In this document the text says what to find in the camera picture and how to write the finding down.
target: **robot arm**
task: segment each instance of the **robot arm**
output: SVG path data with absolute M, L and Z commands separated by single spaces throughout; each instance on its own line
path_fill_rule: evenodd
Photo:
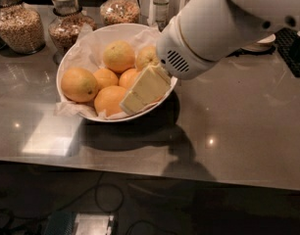
M 157 43 L 165 68 L 191 79 L 283 27 L 300 30 L 300 0 L 190 0 Z

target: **black mat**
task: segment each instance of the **black mat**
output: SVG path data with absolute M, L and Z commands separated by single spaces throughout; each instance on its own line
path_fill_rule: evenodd
M 287 66 L 290 68 L 291 72 L 295 77 L 300 77 L 300 63 L 297 61 L 294 61 L 289 56 L 290 48 L 293 44 L 293 42 L 298 38 L 297 31 L 284 28 L 280 31 L 278 31 L 276 34 L 276 49 L 279 52 L 279 54 L 282 56 L 284 61 L 286 62 Z

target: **cable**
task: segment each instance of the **cable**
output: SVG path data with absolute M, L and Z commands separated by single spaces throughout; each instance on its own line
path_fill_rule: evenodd
M 150 221 L 148 221 L 148 220 L 142 220 L 142 219 L 137 220 L 137 221 L 135 221 L 133 224 L 131 224 L 130 227 L 128 228 L 128 230 L 126 231 L 125 235 L 130 235 L 131 232 L 132 232 L 132 230 L 133 230 L 133 228 L 134 228 L 137 224 L 139 224 L 139 223 L 146 223 L 146 224 L 149 224 L 149 225 L 151 225 L 152 227 L 154 227 L 157 231 L 160 231 L 160 232 L 163 232 L 163 233 L 177 235 L 177 233 L 174 232 L 174 231 L 162 229 L 162 228 L 158 227 L 157 225 L 155 225 L 154 223 L 152 223 L 152 222 L 150 222 Z

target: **white bowl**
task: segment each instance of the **white bowl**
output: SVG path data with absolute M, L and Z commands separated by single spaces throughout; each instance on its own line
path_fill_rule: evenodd
M 76 112 L 80 116 L 100 122 L 120 122 L 129 121 L 132 119 L 139 118 L 160 106 L 174 90 L 177 78 L 172 77 L 172 84 L 170 90 L 166 95 L 151 108 L 140 112 L 136 115 L 122 118 L 104 118 L 98 117 L 95 114 L 94 108 L 91 105 L 87 107 L 88 111 L 79 111 L 77 107 L 79 104 L 75 104 L 70 101 L 62 92 L 61 79 L 63 73 L 73 66 L 83 67 L 90 71 L 96 71 L 100 67 L 104 67 L 102 62 L 102 52 L 105 47 L 115 40 L 125 40 L 130 42 L 134 47 L 135 53 L 143 46 L 148 44 L 156 44 L 160 32 L 156 29 L 150 28 L 149 26 L 137 24 L 137 23 L 121 23 L 110 26 L 101 27 L 95 31 L 85 34 L 64 56 L 57 73 L 57 88 L 60 94 L 61 104 L 64 104 L 64 112 Z

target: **black vent grille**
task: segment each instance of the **black vent grille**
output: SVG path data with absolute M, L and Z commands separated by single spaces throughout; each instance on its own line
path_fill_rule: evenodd
M 168 52 L 168 61 L 173 68 L 179 72 L 189 71 L 189 65 L 186 60 L 176 51 Z

